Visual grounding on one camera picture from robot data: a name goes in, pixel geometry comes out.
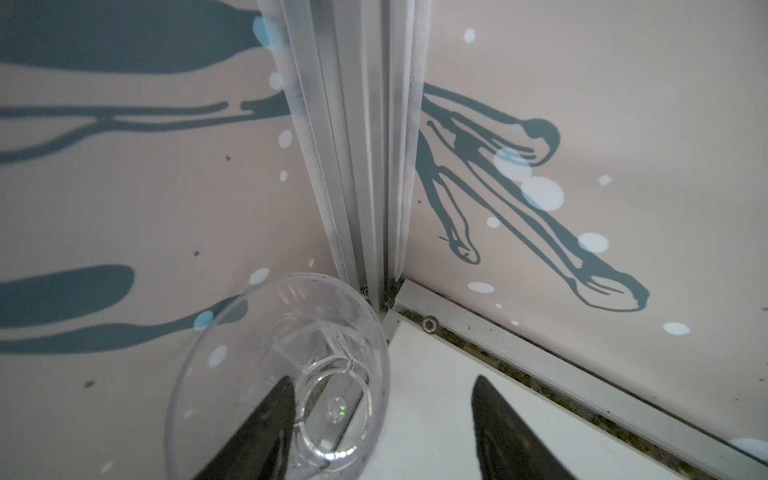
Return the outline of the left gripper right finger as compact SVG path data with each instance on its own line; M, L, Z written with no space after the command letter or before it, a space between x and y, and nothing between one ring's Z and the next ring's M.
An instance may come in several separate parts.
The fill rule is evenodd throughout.
M482 479L575 479L484 376L474 383L471 407Z

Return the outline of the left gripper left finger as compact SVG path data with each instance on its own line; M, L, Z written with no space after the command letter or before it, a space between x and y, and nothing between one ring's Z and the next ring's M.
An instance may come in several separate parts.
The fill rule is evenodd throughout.
M284 479L295 413L295 387L284 376L195 479Z

